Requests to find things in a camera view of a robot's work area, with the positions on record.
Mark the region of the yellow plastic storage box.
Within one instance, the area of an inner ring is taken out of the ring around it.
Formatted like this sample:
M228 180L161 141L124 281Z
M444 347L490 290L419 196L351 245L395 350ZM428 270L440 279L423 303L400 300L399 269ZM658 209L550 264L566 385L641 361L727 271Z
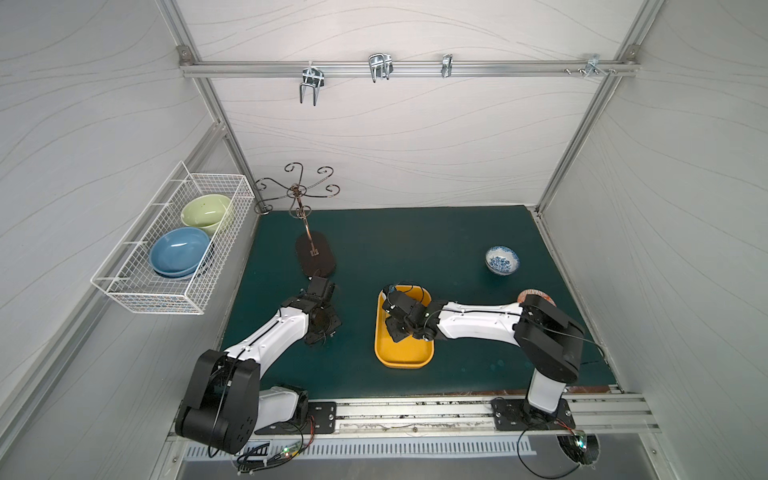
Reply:
M385 286L378 297L374 352L378 360L388 368L420 369L432 360L435 346L433 342L418 340L413 337L405 338L399 342L392 339L386 326L389 314L383 309L383 303L386 295L394 290L404 292L408 297L419 301L424 306L428 306L432 301L431 294L419 286Z

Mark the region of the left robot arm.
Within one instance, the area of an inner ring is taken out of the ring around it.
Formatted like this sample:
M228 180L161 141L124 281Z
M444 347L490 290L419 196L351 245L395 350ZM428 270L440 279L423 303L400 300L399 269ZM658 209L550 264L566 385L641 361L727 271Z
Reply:
M250 336L223 351L201 354L175 418L175 434L235 454L258 430L286 423L302 428L308 419L307 392L288 386L263 390L261 379L294 343L315 344L341 325L331 304L334 290L331 280L316 275Z

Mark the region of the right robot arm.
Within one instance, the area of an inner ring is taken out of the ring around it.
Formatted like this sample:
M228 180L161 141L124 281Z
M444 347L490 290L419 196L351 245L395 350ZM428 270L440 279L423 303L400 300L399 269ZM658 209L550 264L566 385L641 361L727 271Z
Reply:
M518 347L533 365L524 401L528 411L552 418L562 395L579 377L584 330L538 294L506 305L435 301L425 306L394 286L382 291L385 325L394 342L474 338Z

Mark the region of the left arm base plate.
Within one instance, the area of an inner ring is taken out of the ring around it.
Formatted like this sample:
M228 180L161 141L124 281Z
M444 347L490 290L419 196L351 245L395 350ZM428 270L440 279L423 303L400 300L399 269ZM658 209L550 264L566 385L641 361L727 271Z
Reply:
M334 401L307 401L298 403L294 415L285 422L264 426L254 431L255 436L284 436L332 434L336 430L338 404Z

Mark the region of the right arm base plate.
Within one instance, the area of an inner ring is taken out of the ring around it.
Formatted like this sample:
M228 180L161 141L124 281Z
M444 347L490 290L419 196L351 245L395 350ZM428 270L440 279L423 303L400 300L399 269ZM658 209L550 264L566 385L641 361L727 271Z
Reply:
M568 402L561 398L552 413L532 406L527 399L497 397L490 406L494 428L497 431L523 432L524 430L575 430L576 424Z

